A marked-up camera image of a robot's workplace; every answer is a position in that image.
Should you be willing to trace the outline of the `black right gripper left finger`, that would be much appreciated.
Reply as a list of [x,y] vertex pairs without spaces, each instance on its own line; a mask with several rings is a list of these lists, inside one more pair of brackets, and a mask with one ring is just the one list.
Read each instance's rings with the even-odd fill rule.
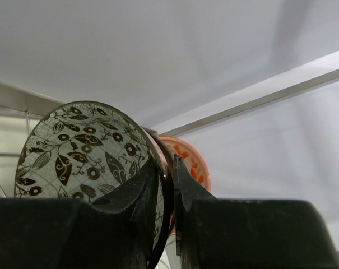
[[157,190],[150,159],[94,203],[0,198],[0,268],[146,268]]

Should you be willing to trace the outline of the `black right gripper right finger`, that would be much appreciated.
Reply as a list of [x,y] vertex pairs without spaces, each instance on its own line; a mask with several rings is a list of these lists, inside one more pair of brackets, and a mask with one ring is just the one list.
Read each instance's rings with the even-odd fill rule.
[[176,253],[182,268],[339,268],[308,201],[214,197],[174,156]]

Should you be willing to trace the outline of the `orange patterned bowl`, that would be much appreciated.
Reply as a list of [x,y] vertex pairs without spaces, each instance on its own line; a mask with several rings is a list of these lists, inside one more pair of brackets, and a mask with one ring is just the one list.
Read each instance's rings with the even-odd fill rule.
[[170,212],[168,234],[175,234],[175,217],[173,206],[173,161],[174,155],[182,158],[187,170],[192,178],[194,178],[205,190],[211,191],[210,171],[201,154],[189,143],[169,136],[159,136],[155,138],[156,144],[162,152],[162,165],[164,167],[165,176],[163,179],[163,193],[165,205]]

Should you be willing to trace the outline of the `black white floral bowl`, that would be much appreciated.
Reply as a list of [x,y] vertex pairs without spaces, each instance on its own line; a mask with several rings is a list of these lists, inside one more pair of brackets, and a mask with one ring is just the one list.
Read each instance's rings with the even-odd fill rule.
[[78,198],[93,203],[136,175],[148,159],[159,168],[152,255],[166,244],[169,169],[152,134],[120,110],[75,101],[48,113],[31,131],[18,160],[17,198]]

